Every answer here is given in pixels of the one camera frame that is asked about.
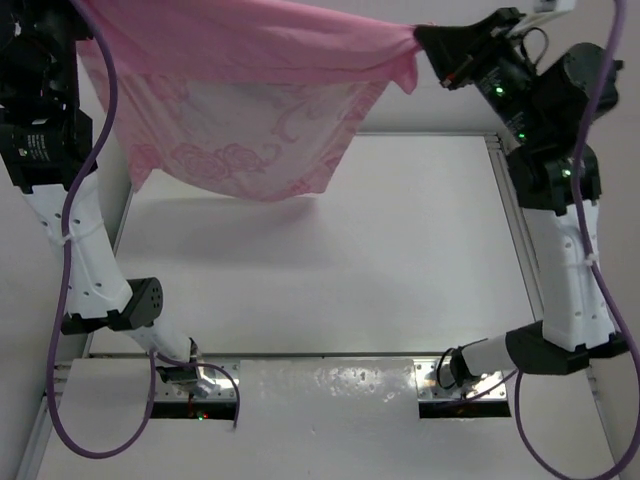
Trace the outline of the pink pillowcase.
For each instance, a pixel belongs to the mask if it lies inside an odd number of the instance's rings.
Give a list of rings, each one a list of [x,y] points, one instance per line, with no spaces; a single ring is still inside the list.
[[[327,188],[390,84],[418,83],[413,29],[289,1],[86,1],[112,54],[132,186],[160,170],[236,198]]]

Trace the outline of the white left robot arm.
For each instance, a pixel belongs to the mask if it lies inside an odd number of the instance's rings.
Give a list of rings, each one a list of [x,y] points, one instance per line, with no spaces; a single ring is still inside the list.
[[[156,377],[192,395],[205,380],[195,342],[161,319],[158,279],[123,276],[104,225],[97,158],[115,123],[116,72],[106,57],[106,117],[94,133],[80,105],[76,51],[101,38],[75,1],[2,3],[1,158],[63,264],[58,331],[124,333],[159,359]]]

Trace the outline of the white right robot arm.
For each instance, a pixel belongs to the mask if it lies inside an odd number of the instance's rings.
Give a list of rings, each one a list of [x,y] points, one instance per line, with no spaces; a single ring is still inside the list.
[[[585,130],[617,105],[624,64],[579,43],[539,71],[524,44],[530,30],[522,13],[501,8],[469,26],[414,31],[441,85],[476,87],[516,141],[506,166],[542,297],[540,320],[446,351],[436,379],[447,390],[497,370],[569,375],[628,349],[592,272],[597,240],[582,233],[596,225],[602,193]]]

